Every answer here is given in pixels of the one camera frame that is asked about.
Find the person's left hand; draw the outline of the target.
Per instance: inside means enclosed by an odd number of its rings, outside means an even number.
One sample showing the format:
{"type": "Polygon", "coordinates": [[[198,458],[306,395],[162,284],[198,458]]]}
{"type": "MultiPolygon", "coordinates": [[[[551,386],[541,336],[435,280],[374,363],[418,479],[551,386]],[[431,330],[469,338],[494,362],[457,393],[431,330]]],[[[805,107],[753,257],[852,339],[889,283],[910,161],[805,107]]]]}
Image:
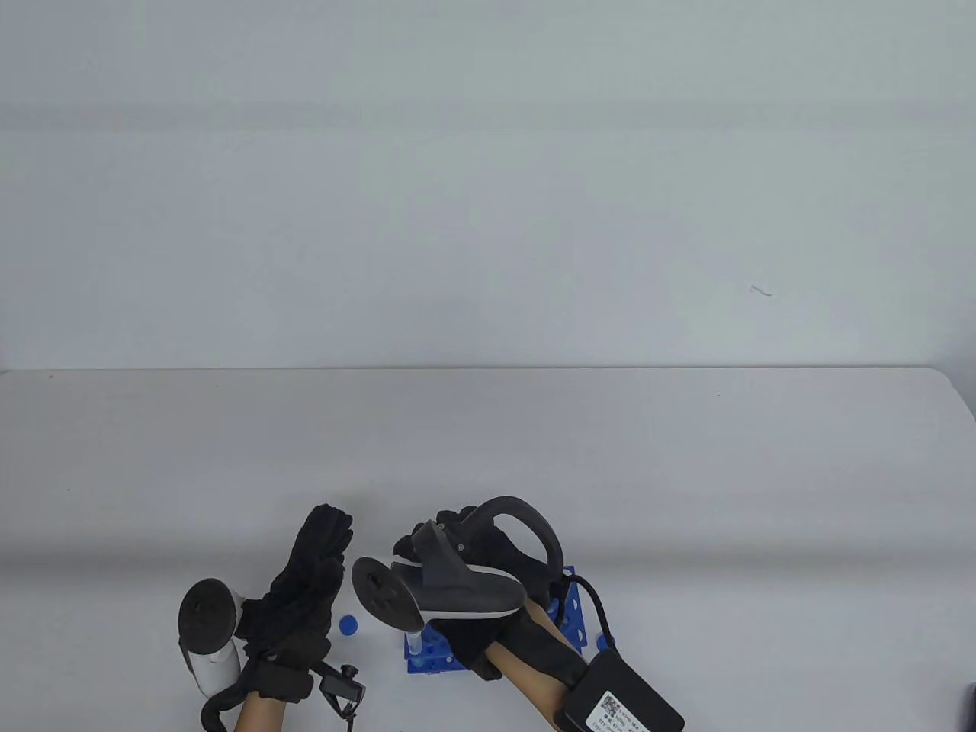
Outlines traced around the person's left hand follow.
{"type": "Polygon", "coordinates": [[[332,604],[352,534],[348,513],[328,503],[315,506],[268,592],[244,601],[235,635],[247,656],[239,680],[245,694],[284,703],[310,696],[313,668],[330,649],[332,604]]]}

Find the person's right hand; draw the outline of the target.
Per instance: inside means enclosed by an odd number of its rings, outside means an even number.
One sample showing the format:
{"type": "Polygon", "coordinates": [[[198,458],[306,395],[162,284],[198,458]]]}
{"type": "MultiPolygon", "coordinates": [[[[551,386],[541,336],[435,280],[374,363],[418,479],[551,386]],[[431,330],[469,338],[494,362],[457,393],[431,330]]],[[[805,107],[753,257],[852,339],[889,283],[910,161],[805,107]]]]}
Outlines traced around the person's right hand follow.
{"type": "Polygon", "coordinates": [[[552,601],[564,603],[568,582],[557,534],[522,499],[443,510],[394,545],[390,571],[395,625],[433,628],[481,679],[502,676],[488,656],[496,645],[568,688],[588,674],[589,663],[562,634],[531,614],[532,606],[546,611],[552,601]]]}

